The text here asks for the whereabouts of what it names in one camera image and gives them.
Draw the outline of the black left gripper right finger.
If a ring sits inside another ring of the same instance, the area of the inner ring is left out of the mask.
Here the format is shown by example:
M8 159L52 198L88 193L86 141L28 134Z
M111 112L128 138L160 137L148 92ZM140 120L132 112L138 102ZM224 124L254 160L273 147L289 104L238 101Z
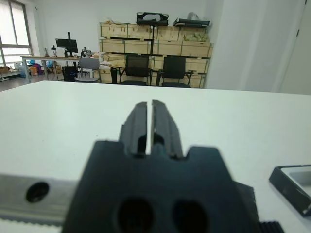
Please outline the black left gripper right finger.
M183 158L179 129L165 103L152 100L151 147L162 145L171 158Z

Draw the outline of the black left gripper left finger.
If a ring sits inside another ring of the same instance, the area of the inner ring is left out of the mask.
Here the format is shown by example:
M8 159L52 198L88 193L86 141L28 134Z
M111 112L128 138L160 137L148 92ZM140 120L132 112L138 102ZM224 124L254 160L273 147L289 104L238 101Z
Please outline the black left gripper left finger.
M121 126L119 141L126 154L145 155L147 144L147 102L135 105Z

